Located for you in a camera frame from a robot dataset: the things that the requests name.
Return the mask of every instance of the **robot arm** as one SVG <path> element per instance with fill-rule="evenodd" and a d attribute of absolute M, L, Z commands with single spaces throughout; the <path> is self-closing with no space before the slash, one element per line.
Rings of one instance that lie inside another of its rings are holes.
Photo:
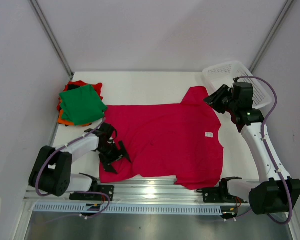
<path fill-rule="evenodd" d="M 251 183 L 238 178 L 223 179 L 220 184 L 223 184 L 225 191 L 222 192 L 249 202 L 253 212 L 257 215 L 288 212 L 288 196 L 278 173 L 282 174 L 288 186 L 292 208 L 300 195 L 300 180 L 292 179 L 284 168 L 271 143 L 266 125 L 264 126 L 265 137 L 262 137 L 264 117 L 260 110 L 253 108 L 252 84 L 237 82 L 238 79 L 234 80 L 232 88 L 223 85 L 204 101 L 218 113 L 230 113 L 231 121 L 237 126 L 251 150 L 260 183 Z M 274 162 L 271 160 L 264 140 L 269 146 Z"/>
<path fill-rule="evenodd" d="M 87 192 L 94 188 L 95 186 L 93 185 L 98 184 L 96 179 L 83 173 L 72 174 L 72 163 L 88 152 L 98 151 L 100 163 L 103 165 L 104 170 L 116 174 L 117 172 L 112 163 L 123 157 L 130 162 L 130 158 L 122 141 L 118 142 L 120 149 L 116 146 L 112 139 L 113 133 L 117 135 L 115 128 L 110 124 L 103 123 L 100 128 L 94 130 L 91 134 L 87 136 L 83 134 L 82 139 L 77 139 L 71 145 L 66 144 L 65 148 L 52 158 L 51 155 L 56 149 L 60 149 L 64 145 L 56 148 L 50 146 L 42 147 L 32 169 L 29 185 L 36 187 L 39 172 L 50 157 L 51 160 L 48 162 L 50 167 L 47 165 L 44 168 L 39 179 L 40 190 L 60 197 L 66 192 Z"/>

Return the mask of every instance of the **pink t-shirt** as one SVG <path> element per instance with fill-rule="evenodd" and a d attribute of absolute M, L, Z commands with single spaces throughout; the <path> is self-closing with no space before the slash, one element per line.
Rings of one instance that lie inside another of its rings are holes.
<path fill-rule="evenodd" d="M 207 96 L 204 87 L 196 86 L 181 103 L 109 105 L 106 122 L 116 128 L 115 142 L 123 141 L 132 164 L 126 159 L 114 162 L 118 174 L 100 165 L 100 181 L 175 175 L 175 184 L 191 190 L 214 187 L 220 180 L 224 148 L 218 140 L 220 121 L 203 101 Z"/>

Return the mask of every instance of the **white wall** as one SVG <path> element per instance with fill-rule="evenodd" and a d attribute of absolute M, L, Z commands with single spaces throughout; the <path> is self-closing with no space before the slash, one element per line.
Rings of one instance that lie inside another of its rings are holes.
<path fill-rule="evenodd" d="M 268 131 L 284 166 L 292 178 L 300 179 L 300 0 L 253 74 L 276 90 L 278 105 Z M 300 220 L 300 198 L 296 210 Z"/>
<path fill-rule="evenodd" d="M 39 0 L 72 70 L 250 66 L 286 0 Z"/>
<path fill-rule="evenodd" d="M 0 240 L 8 240 L 68 77 L 27 0 L 0 0 Z"/>

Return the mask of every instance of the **metal floor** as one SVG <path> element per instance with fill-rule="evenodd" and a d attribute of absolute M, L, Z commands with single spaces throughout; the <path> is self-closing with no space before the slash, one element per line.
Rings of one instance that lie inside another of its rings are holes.
<path fill-rule="evenodd" d="M 25 240 L 292 240 L 288 226 L 249 213 L 237 222 L 214 216 L 110 214 L 84 220 L 61 212 L 34 212 Z"/>

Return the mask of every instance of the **black mounting bracket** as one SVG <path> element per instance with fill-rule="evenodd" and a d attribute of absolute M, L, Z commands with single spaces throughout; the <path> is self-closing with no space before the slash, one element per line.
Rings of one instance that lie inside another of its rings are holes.
<path fill-rule="evenodd" d="M 233 219 L 238 216 L 238 208 L 234 208 L 233 206 L 221 206 L 222 215 L 220 216 L 222 219 Z"/>
<path fill-rule="evenodd" d="M 300 196 L 300 180 L 288 177 L 285 182 L 290 192 L 292 208 L 294 208 Z M 289 211 L 288 197 L 284 184 L 281 180 L 275 181 L 273 178 L 251 189 L 249 203 L 256 215 Z"/>
<path fill-rule="evenodd" d="M 110 197 L 110 200 L 111 201 L 113 200 L 115 186 L 100 185 L 98 184 L 98 181 L 95 177 L 90 176 L 88 174 L 83 174 L 83 173 L 80 174 L 85 175 L 92 179 L 92 184 L 88 192 L 98 192 L 98 193 L 107 194 Z M 69 199 L 73 201 L 102 201 L 103 200 L 102 195 L 99 194 L 84 194 L 84 193 L 76 193 L 76 192 L 70 194 Z"/>
<path fill-rule="evenodd" d="M 215 187 L 205 187 L 201 189 L 197 189 L 197 193 L 201 193 L 203 196 L 203 202 L 204 203 L 210 203 L 210 204 L 235 204 L 236 203 L 236 196 L 232 196 L 228 192 L 228 185 L 227 182 L 233 179 L 242 179 L 240 177 L 227 177 L 222 178 L 221 182 L 219 183 L 219 186 Z"/>
<path fill-rule="evenodd" d="M 56 149 L 51 146 L 44 146 L 40 149 L 38 157 L 36 158 L 34 167 L 29 177 L 29 185 L 36 187 L 36 180 L 40 169 L 47 160 L 47 158 Z M 72 154 L 69 152 L 58 152 L 49 162 L 48 165 L 54 165 L 55 168 L 48 168 L 42 172 L 39 189 L 57 197 L 62 196 L 68 189 L 71 177 Z"/>

